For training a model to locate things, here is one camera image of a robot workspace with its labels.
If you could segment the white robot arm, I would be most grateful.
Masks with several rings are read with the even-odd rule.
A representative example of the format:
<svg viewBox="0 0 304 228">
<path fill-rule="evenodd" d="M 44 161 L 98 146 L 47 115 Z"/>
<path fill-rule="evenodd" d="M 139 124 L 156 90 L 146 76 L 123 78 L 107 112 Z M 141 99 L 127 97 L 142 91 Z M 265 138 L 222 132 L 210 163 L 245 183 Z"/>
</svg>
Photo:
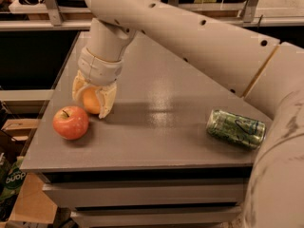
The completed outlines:
<svg viewBox="0 0 304 228">
<path fill-rule="evenodd" d="M 140 31 L 273 124 L 258 150 L 242 228 L 304 228 L 304 51 L 277 39 L 156 0 L 85 0 L 93 13 L 72 96 L 95 91 L 100 117 L 113 106 L 126 47 Z"/>
</svg>

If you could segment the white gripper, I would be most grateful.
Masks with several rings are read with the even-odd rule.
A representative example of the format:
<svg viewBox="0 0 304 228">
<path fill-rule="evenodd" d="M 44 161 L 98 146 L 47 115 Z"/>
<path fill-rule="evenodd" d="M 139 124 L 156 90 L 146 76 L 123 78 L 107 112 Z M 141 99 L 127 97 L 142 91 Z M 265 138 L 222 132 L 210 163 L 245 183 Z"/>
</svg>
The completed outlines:
<svg viewBox="0 0 304 228">
<path fill-rule="evenodd" d="M 114 83 L 121 75 L 124 61 L 107 62 L 92 55 L 86 47 L 81 50 L 78 60 L 79 70 L 72 84 L 72 99 L 82 105 L 87 100 L 96 98 L 99 103 L 100 119 L 111 111 L 117 93 Z"/>
</svg>

